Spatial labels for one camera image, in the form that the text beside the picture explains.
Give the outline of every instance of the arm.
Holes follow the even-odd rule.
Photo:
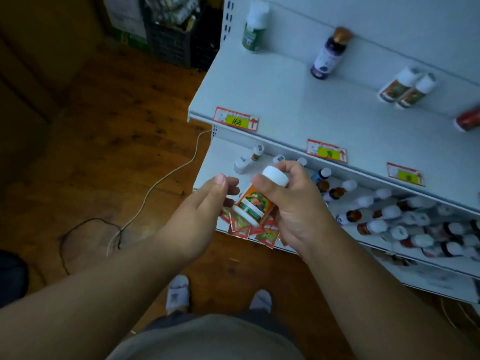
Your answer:
[[[266,177],[254,186],[278,205],[284,240],[307,262],[359,359],[478,359],[479,352],[432,308],[407,290],[342,230],[297,162],[288,188]]]
[[[3,359],[105,359],[160,291],[211,241],[236,178],[191,194],[156,235],[0,310]]]

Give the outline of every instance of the forearm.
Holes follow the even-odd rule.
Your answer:
[[[478,358],[344,230],[324,229],[307,262],[359,359]]]
[[[187,260],[161,236],[0,311],[4,359],[104,359]]]

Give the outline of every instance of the hand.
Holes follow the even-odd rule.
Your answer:
[[[290,173],[287,188],[279,186],[264,175],[254,176],[251,182],[278,206],[278,211],[273,216],[282,238],[300,255],[306,257],[318,244],[318,238],[330,229],[338,228],[338,225],[315,183],[300,163],[283,161],[274,167]]]
[[[161,240],[172,245],[187,261],[199,257],[212,241],[222,207],[231,207],[237,195],[238,178],[218,174],[190,194],[159,232]]]

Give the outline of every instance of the white cable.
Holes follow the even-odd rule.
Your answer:
[[[110,242],[108,243],[108,246],[106,247],[106,256],[109,255],[109,252],[110,252],[110,247],[112,245],[112,242],[115,240],[115,238],[120,234],[120,232],[123,232],[124,229],[127,228],[127,226],[129,226],[129,224],[132,223],[133,220],[135,220],[135,218],[138,217],[138,215],[141,213],[141,211],[144,209],[144,206],[145,206],[145,202],[147,201],[147,198],[148,198],[148,195],[150,194],[150,192],[152,192],[153,188],[155,188],[161,181],[163,181],[165,178],[169,177],[171,174],[175,173],[177,170],[179,169],[182,169],[184,166],[187,166],[189,165],[190,163],[192,163],[194,160],[195,160],[195,157],[197,156],[197,151],[198,151],[198,142],[200,140],[200,136],[202,136],[203,134],[206,134],[206,133],[209,133],[211,132],[212,130],[208,130],[208,131],[204,131],[204,132],[201,132],[200,134],[198,134],[198,137],[197,137],[197,145],[195,146],[195,154],[193,154],[193,158],[188,162],[188,163],[185,163],[181,166],[179,166],[178,168],[172,170],[170,173],[168,173],[167,175],[165,175],[163,178],[161,178],[160,180],[158,180],[155,184],[153,184],[152,187],[150,187],[150,189],[147,191],[147,194],[145,194],[145,198],[143,199],[143,202],[140,206],[140,210],[138,210],[138,212],[135,214],[134,217],[132,217],[130,219],[129,222],[127,222],[125,224],[125,226],[123,226],[121,228],[120,231],[118,231],[111,239],[110,239]]]

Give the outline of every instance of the white bottle with green label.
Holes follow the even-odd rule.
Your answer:
[[[262,37],[267,29],[268,11],[270,5],[261,0],[252,0],[248,12],[242,45],[250,52],[257,52],[262,46]]]

